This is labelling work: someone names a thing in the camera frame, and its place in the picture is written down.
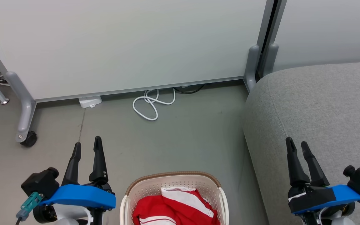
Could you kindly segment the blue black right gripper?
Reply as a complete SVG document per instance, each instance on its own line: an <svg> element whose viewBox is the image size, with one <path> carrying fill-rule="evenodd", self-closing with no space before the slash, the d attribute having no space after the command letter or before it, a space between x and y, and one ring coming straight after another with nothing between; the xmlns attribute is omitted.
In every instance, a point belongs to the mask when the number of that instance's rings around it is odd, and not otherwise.
<svg viewBox="0 0 360 225"><path fill-rule="evenodd" d="M288 206L293 215L298 216L303 225L355 225L347 218L354 211L355 203L360 203L360 195L347 185L330 185L324 171L307 142L301 142L304 159L307 162L311 181L304 172L291 137L286 138L287 164L292 187L307 183L298 194L290 196Z"/></svg>

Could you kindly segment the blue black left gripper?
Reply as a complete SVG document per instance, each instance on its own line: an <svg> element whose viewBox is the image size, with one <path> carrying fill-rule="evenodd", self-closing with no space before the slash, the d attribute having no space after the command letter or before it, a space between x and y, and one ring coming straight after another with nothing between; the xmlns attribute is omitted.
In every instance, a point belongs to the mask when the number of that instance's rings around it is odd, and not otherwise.
<svg viewBox="0 0 360 225"><path fill-rule="evenodd" d="M107 183L108 174L100 136L94 140L93 169L89 175L92 183ZM50 199L39 204L39 223L54 225L106 225L105 213L116 207L116 195L108 184L98 188L79 185L78 164L81 160L81 143L76 142L64 178Z"/></svg>

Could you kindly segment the red white striped garment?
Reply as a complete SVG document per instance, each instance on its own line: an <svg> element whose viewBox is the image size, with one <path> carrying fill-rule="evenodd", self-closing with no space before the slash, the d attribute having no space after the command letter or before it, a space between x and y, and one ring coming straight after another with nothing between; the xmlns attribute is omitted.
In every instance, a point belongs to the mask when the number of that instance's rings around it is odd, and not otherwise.
<svg viewBox="0 0 360 225"><path fill-rule="evenodd" d="M134 225L221 225L218 212L196 188L161 188L160 195L140 199L132 213Z"/></svg>

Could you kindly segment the grey fabric sofa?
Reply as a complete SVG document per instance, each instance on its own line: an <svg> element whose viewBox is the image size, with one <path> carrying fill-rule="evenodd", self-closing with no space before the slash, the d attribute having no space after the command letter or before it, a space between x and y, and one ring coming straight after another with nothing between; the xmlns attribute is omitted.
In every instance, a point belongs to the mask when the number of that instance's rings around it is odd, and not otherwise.
<svg viewBox="0 0 360 225"><path fill-rule="evenodd" d="M247 148L269 225L302 225L288 207L287 137L305 173L306 141L331 185L360 168L360 62L316 65L266 75L248 95L242 117Z"/></svg>

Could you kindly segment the black caster wheel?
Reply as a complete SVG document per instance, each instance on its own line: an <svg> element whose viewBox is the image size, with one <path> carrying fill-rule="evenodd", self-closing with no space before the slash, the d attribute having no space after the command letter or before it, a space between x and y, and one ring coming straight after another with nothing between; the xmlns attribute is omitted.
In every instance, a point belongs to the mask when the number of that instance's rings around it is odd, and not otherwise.
<svg viewBox="0 0 360 225"><path fill-rule="evenodd" d="M36 143L37 139L38 139L37 134L34 131L29 131L27 133L26 139L23 142L21 142L20 144L24 147L29 148L29 147L32 147Z"/></svg>

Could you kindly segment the white power adapter box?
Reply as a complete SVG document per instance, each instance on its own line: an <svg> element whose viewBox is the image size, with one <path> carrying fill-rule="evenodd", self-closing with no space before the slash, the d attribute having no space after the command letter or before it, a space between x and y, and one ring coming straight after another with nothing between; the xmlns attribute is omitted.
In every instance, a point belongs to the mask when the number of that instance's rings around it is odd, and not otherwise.
<svg viewBox="0 0 360 225"><path fill-rule="evenodd" d="M101 104L101 96L78 98L82 108L94 108L97 104Z"/></svg>

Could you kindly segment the white laundry basket brown rim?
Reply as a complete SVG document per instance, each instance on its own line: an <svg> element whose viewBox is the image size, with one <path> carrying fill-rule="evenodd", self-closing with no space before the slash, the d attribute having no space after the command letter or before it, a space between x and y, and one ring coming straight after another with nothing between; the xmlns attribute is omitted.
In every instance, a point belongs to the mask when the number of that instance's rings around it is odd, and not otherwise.
<svg viewBox="0 0 360 225"><path fill-rule="evenodd" d="M120 225L134 225L131 214L137 202L146 196L157 195L161 188L196 188L202 197L218 211L221 225L229 225L226 194L217 178L206 172L165 172L138 178L127 188L120 205Z"/></svg>

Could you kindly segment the grey partition leg with caster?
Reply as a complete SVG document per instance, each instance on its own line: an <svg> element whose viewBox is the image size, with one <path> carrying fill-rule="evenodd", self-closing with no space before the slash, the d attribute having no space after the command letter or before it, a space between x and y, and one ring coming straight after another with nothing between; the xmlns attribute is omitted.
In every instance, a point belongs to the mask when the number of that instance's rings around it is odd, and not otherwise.
<svg viewBox="0 0 360 225"><path fill-rule="evenodd" d="M17 127L16 142L23 142L31 128L32 119L36 109L33 99L19 76L15 72L7 72L5 78L21 103L21 116Z"/></svg>

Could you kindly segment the short grey partition foot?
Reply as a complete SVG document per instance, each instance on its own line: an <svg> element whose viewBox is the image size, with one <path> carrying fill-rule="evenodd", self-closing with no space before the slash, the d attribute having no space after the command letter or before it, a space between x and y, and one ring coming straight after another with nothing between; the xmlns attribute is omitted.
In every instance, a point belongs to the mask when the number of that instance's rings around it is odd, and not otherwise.
<svg viewBox="0 0 360 225"><path fill-rule="evenodd" d="M262 75L266 76L267 74L270 74L274 70L274 63L276 60L277 52L278 52L279 46L276 43L270 44L268 47L267 53L266 53L266 60L264 62Z"/></svg>
<svg viewBox="0 0 360 225"><path fill-rule="evenodd" d="M244 73L244 84L246 85L248 93L251 92L251 90L256 84L255 74L256 74L259 57L260 57L260 47L258 45L254 45L250 47L246 61L245 73Z"/></svg>

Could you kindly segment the wide white partition panel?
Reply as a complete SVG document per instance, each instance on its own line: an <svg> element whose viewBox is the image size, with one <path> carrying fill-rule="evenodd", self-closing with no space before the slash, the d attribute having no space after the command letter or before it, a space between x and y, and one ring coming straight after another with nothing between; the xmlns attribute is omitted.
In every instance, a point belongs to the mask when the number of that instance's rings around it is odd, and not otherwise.
<svg viewBox="0 0 360 225"><path fill-rule="evenodd" d="M244 76L267 0L0 0L0 61L37 101Z"/></svg>

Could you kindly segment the narrow white partition panel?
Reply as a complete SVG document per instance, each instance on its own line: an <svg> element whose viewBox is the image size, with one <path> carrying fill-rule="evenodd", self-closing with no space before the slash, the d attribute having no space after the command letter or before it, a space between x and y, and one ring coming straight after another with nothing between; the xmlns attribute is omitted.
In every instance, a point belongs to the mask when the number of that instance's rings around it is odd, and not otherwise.
<svg viewBox="0 0 360 225"><path fill-rule="evenodd" d="M273 71L360 62L360 0L286 0Z"/></svg>

